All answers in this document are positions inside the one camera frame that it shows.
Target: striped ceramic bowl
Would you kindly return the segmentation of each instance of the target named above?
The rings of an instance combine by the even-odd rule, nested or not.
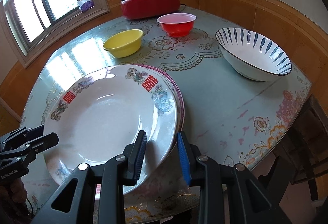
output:
[[[287,54],[269,38],[241,28],[223,28],[216,39],[224,58],[241,75],[255,81],[273,81],[292,71]]]

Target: red chinese character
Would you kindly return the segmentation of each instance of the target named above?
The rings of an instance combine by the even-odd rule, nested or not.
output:
[[[158,80],[153,75],[149,75],[148,78],[143,82],[142,87],[148,92],[158,83]]]
[[[67,103],[71,103],[74,98],[75,98],[75,94],[69,91],[66,95],[64,95],[63,100],[66,101]]]

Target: red plastic bowl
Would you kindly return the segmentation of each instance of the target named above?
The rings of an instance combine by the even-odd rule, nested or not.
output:
[[[172,37],[182,37],[189,34],[194,26],[195,15],[188,13],[172,13],[161,16],[157,21],[164,31]]]

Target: dining table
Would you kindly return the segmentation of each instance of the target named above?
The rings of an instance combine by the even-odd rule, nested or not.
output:
[[[311,82],[295,64],[290,74],[272,82],[245,78],[224,59],[215,38],[221,28],[240,26],[191,7],[181,11],[197,17],[193,29],[184,37],[168,36],[156,18],[119,17],[56,50],[34,84],[20,127],[45,124],[61,94],[91,72],[122,64],[150,65],[169,74],[181,90],[185,105],[183,130],[189,142],[219,164],[241,163],[252,170],[292,125]],[[103,49],[107,39],[129,29],[144,32],[136,53],[115,58]],[[50,176],[42,153],[28,168],[30,171],[22,180],[37,214],[58,184]],[[184,181],[174,146],[160,166],[124,196],[126,223],[160,220],[198,204],[199,187],[189,187]]]

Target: metal bolt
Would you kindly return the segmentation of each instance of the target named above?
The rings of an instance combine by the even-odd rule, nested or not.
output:
[[[81,163],[78,166],[79,170],[86,170],[88,168],[88,164],[87,163]]]
[[[208,157],[206,155],[200,155],[198,157],[198,160],[201,162],[206,162],[208,160]]]
[[[243,164],[237,164],[236,165],[236,170],[243,171],[243,170],[245,170],[245,166]]]
[[[117,161],[124,161],[125,160],[125,155],[118,155],[115,158]]]

